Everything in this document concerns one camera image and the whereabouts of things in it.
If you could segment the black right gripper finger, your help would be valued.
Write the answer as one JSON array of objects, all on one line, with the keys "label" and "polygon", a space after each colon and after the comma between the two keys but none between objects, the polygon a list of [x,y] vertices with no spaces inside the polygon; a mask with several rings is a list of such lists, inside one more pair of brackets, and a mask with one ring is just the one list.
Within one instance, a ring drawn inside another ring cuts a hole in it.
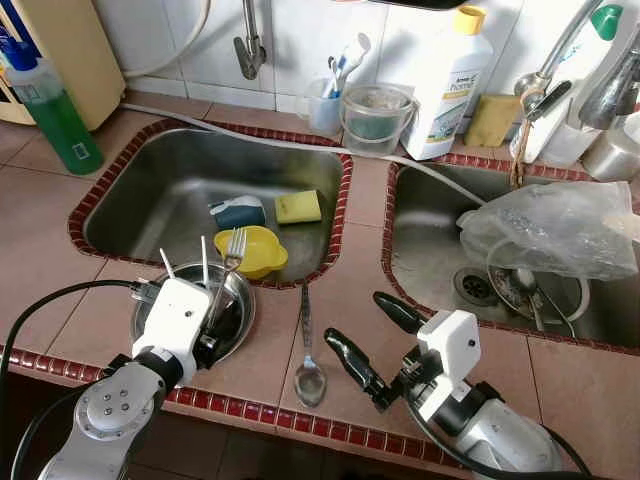
[{"label": "black right gripper finger", "polygon": [[369,356],[338,329],[326,328],[323,338],[338,356],[343,369],[356,381],[362,392],[370,397],[375,410],[387,411],[393,402],[392,389],[372,367]]},{"label": "black right gripper finger", "polygon": [[376,291],[372,293],[372,301],[404,333],[416,335],[428,321],[416,308],[394,297],[393,294]]}]

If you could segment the small steel bowl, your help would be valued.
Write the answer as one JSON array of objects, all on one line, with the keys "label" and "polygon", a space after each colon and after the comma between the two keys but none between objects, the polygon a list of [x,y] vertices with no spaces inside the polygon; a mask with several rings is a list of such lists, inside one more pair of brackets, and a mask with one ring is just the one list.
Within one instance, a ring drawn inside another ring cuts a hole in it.
[{"label": "small steel bowl", "polygon": [[[210,270],[210,280],[214,284],[218,284],[221,279],[221,275],[223,275],[223,268],[218,265],[212,265]],[[175,274],[184,280],[188,280],[188,282],[193,282],[197,285],[201,285],[204,287],[204,282],[202,282],[202,273],[201,273],[201,264],[198,262],[187,262],[187,264],[179,265],[178,268],[174,268]],[[244,339],[247,338],[248,333],[251,332],[252,324],[253,324],[253,316],[255,316],[255,297],[253,297],[253,289],[252,285],[248,283],[248,280],[244,279],[243,276],[237,271],[234,271],[232,275],[230,275],[230,279],[228,280],[227,285],[225,285],[225,289],[223,294],[237,294],[239,296],[239,300],[241,300],[243,305],[243,315],[242,315],[242,325],[239,326],[239,335],[236,342],[236,348],[241,346],[241,343]],[[145,321],[150,311],[150,305],[152,298],[154,298],[154,294],[147,293],[143,294],[143,296],[147,297],[146,300],[137,300],[134,303],[134,312],[132,317],[132,325],[131,325],[131,340],[137,340],[140,338],[143,328],[145,328]],[[206,326],[209,325],[207,323],[207,319],[204,321],[204,325],[201,326],[200,334],[202,329],[205,329]],[[236,351],[236,348],[232,349],[228,353]],[[211,369],[212,366],[198,366],[200,370]]]}]

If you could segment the metal spoon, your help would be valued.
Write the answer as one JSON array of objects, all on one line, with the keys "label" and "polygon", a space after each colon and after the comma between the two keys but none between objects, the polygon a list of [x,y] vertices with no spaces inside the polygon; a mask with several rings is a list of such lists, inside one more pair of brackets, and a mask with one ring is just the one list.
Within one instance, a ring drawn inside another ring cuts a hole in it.
[{"label": "metal spoon", "polygon": [[547,332],[547,323],[545,323],[541,311],[548,305],[547,297],[541,291],[538,279],[532,271],[527,269],[515,270],[515,283],[518,291],[524,296],[527,305],[529,305],[532,320],[534,320],[535,328],[539,332]]},{"label": "metal spoon", "polygon": [[312,343],[310,294],[308,285],[300,287],[300,338],[302,342],[302,362],[294,371],[294,393],[300,398],[303,406],[314,408],[323,402],[326,393],[325,372],[314,360],[314,343]]}]

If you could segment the yellow plastic bowl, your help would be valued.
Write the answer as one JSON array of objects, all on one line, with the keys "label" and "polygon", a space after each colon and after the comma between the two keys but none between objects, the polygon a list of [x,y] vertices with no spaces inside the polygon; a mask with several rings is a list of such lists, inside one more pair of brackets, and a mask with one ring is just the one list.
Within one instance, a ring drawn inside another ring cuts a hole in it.
[{"label": "yellow plastic bowl", "polygon": [[238,228],[246,237],[246,247],[242,252],[241,261],[236,270],[250,280],[264,278],[264,276],[279,271],[288,264],[288,251],[276,238],[273,230],[266,227]]}]

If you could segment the metal fork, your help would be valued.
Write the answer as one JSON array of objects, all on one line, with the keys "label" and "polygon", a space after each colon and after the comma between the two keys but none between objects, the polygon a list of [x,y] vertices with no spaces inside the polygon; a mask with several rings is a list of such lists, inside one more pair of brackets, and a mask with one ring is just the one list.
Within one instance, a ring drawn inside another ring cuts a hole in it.
[{"label": "metal fork", "polygon": [[230,275],[241,266],[244,257],[244,251],[247,250],[247,232],[244,228],[236,228],[230,233],[227,242],[227,248],[221,256],[221,265],[223,265],[223,275],[218,284],[207,283],[207,287],[211,291],[211,302],[209,311],[207,311],[207,323],[214,324],[219,319],[221,312],[225,310],[224,306],[224,289],[227,285]]}]

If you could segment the steel sink basin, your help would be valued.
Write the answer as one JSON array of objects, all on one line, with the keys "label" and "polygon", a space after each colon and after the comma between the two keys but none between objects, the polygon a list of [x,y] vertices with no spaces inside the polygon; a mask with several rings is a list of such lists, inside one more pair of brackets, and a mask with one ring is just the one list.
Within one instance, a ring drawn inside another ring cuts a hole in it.
[{"label": "steel sink basin", "polygon": [[[604,349],[620,349],[635,355],[640,347],[639,287],[637,276],[617,282],[589,283],[591,301],[588,312],[576,321],[579,338],[572,338],[567,326],[559,325],[561,315],[545,306],[541,316],[547,332],[539,332],[534,320],[508,308],[500,298],[495,307],[477,307],[462,301],[454,292],[452,278],[458,269],[485,269],[481,262],[467,259],[460,243],[456,221],[463,212],[474,210],[476,202],[443,183],[448,178],[484,200],[493,200],[509,191],[507,174],[476,166],[431,165],[438,177],[410,166],[398,166],[390,174],[388,233],[384,246],[388,256],[383,266],[402,300],[425,310],[474,312],[481,325],[540,335],[563,342]],[[580,302],[579,282],[567,276],[536,275],[538,284],[570,315]]]},{"label": "steel sink basin", "polygon": [[[353,163],[347,155],[280,148],[183,125],[152,124],[101,174],[68,219],[87,255],[160,264],[200,259],[198,239],[218,233],[210,204],[260,198],[287,265],[257,280],[285,289],[312,282],[338,259]],[[276,197],[316,191],[323,218],[283,225]]]}]

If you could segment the steel sink drain strainer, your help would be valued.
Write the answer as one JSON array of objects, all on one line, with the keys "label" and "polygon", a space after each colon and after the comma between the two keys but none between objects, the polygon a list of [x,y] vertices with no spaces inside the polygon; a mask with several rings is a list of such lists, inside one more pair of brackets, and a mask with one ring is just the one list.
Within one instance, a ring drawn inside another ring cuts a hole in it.
[{"label": "steel sink drain strainer", "polygon": [[454,292],[468,305],[477,307],[495,307],[500,302],[498,293],[495,292],[488,274],[480,268],[461,268],[454,273]]}]

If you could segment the dirty white bowl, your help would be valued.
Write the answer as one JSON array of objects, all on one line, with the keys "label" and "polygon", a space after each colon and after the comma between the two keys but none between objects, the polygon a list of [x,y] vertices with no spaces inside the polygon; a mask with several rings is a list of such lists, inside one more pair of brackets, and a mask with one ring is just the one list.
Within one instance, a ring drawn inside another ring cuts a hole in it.
[{"label": "dirty white bowl", "polygon": [[[490,250],[485,256],[486,274],[488,274],[489,282],[492,283],[495,292],[499,294],[499,297],[502,298],[502,301],[506,303],[507,307],[511,308],[512,311],[515,311],[516,314],[529,317],[529,319],[532,320],[529,305],[527,305],[521,292],[518,291],[518,287],[515,283],[516,269],[498,268],[498,266],[494,264],[493,259],[495,253],[497,253],[499,248],[506,246],[506,244],[512,244],[512,241],[509,241],[509,239],[502,239],[502,241],[499,241],[490,247]],[[557,303],[543,291],[544,296],[547,297],[548,305],[552,306],[553,310],[558,312],[558,315],[561,315],[559,325],[567,326],[567,328],[570,329],[570,335],[572,338],[579,338],[579,334],[576,332],[576,321],[588,312],[591,301],[589,279],[581,278],[580,276],[579,287],[579,306],[577,306],[576,310],[570,315],[564,315],[561,308],[557,306]]]}]

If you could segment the clear plastic bucket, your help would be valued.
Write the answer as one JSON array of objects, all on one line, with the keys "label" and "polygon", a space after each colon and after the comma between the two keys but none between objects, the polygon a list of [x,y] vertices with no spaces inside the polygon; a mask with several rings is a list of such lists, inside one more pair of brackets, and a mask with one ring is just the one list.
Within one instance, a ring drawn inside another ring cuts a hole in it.
[{"label": "clear plastic bucket", "polygon": [[346,88],[340,101],[340,143],[365,157],[393,154],[417,106],[412,93],[397,84],[356,84]]}]

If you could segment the clear toothbrush cup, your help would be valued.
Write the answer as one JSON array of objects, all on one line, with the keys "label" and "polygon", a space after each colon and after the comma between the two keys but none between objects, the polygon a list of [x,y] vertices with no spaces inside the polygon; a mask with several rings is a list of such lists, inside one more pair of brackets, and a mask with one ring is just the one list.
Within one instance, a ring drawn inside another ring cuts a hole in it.
[{"label": "clear toothbrush cup", "polygon": [[303,116],[312,132],[323,136],[334,136],[340,132],[342,101],[328,86],[328,79],[311,79],[303,90],[302,105]]}]

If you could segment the green dish soap bottle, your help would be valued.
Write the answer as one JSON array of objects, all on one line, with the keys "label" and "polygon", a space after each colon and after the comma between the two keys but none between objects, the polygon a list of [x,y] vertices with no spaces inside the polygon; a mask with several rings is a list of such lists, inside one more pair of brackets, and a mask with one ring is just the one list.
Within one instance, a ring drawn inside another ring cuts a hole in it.
[{"label": "green dish soap bottle", "polygon": [[100,169],[104,164],[100,148],[56,70],[1,26],[0,54],[6,61],[5,76],[12,92],[26,106],[64,168],[74,175]]}]

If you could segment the beige water filter housing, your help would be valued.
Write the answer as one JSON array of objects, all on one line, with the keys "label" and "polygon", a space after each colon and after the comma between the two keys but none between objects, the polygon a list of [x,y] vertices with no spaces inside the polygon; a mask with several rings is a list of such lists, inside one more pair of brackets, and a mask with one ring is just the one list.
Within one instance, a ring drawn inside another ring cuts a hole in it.
[{"label": "beige water filter housing", "polygon": [[124,99],[122,68],[92,0],[0,0],[0,26],[56,70],[90,131]]}]

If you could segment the chrome spray faucet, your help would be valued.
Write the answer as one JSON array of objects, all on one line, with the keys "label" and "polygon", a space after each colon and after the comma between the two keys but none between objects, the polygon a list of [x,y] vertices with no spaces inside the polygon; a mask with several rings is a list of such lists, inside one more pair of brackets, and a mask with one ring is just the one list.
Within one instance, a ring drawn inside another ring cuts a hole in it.
[{"label": "chrome spray faucet", "polygon": [[617,116],[634,113],[639,92],[640,38],[627,46],[625,55],[604,74],[602,83],[588,93],[579,111],[582,127],[608,131]]}]

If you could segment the blue handled toothbrush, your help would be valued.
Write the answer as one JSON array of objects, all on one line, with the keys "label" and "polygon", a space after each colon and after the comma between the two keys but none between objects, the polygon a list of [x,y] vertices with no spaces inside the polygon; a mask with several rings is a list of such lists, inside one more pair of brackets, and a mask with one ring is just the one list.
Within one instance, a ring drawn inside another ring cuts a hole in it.
[{"label": "blue handled toothbrush", "polygon": [[328,59],[329,74],[328,77],[325,78],[323,91],[321,91],[324,99],[334,99],[335,96],[339,95],[339,77],[344,65],[346,65],[346,56],[344,55]]}]

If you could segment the chrome wall tap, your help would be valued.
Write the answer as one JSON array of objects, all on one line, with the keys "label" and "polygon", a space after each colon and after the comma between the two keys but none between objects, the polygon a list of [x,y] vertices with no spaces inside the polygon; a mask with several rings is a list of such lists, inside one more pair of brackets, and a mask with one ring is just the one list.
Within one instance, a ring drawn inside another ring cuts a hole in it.
[{"label": "chrome wall tap", "polygon": [[241,8],[244,32],[242,36],[233,38],[233,49],[236,51],[239,72],[247,81],[256,81],[268,60],[268,52],[262,41],[256,0],[241,0]]}]

